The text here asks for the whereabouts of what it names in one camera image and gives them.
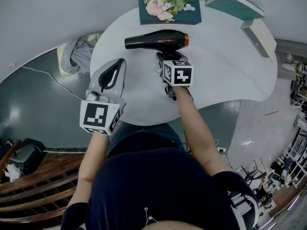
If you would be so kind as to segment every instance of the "teal book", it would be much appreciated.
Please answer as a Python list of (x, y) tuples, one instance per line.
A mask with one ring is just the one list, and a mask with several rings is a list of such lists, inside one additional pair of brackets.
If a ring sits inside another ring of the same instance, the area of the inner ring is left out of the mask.
[(228, 13), (243, 21), (264, 17), (264, 11), (247, 0), (206, 0), (206, 6)]
[[(175, 21), (171, 21), (170, 24), (190, 24), (196, 25), (201, 22), (201, 7), (199, 1), (189, 2), (195, 11), (180, 11), (174, 16)], [(140, 24), (164, 24), (165, 21), (160, 21), (158, 17), (149, 15), (146, 11), (146, 4), (144, 0), (139, 0), (139, 13), (140, 13)]]

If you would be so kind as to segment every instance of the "hair dryer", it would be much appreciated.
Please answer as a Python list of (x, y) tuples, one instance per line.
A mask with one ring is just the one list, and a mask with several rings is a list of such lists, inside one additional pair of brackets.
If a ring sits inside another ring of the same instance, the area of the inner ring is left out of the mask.
[(189, 36), (175, 30), (161, 30), (125, 39), (126, 49), (148, 48), (172, 54), (189, 45)]

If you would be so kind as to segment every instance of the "green box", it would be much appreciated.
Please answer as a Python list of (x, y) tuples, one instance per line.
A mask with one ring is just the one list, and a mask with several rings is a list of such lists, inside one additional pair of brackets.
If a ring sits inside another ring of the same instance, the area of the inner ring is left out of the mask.
[[(180, 11), (174, 16), (175, 21), (171, 21), (170, 24), (188, 24), (196, 25), (201, 22), (201, 7), (199, 1), (189, 2), (195, 11)], [(146, 11), (146, 4), (143, 0), (139, 0), (139, 13), (140, 13), (140, 24), (164, 24), (165, 21), (160, 21), (158, 17), (149, 15)]]

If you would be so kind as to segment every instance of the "gray cloth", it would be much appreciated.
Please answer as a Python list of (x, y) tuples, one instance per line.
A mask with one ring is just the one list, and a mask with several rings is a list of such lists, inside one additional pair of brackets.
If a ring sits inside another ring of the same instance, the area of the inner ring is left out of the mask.
[(65, 45), (61, 68), (64, 72), (87, 73), (90, 72), (90, 63), (93, 49), (97, 43), (97, 39), (87, 42), (88, 36), (82, 36)]

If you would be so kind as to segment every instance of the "white cable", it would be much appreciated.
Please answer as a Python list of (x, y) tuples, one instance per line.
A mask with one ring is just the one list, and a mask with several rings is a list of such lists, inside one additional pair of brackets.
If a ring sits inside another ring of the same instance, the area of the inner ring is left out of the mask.
[(45, 74), (48, 74), (59, 86), (62, 86), (65, 90), (67, 90), (67, 92), (69, 92), (70, 94), (72, 94), (73, 96), (77, 97), (78, 99), (82, 100), (83, 99), (77, 95), (75, 95), (74, 93), (70, 92), (68, 89), (66, 89), (66, 87), (64, 87), (62, 84), (60, 84), (50, 73), (48, 72), (45, 72), (45, 71), (39, 71), (39, 70), (34, 70), (32, 68), (29, 68), (29, 67), (22, 67), (22, 68), (26, 68), (26, 69), (30, 69), (32, 71), (38, 71), (38, 72), (42, 72), (42, 73), (45, 73)]

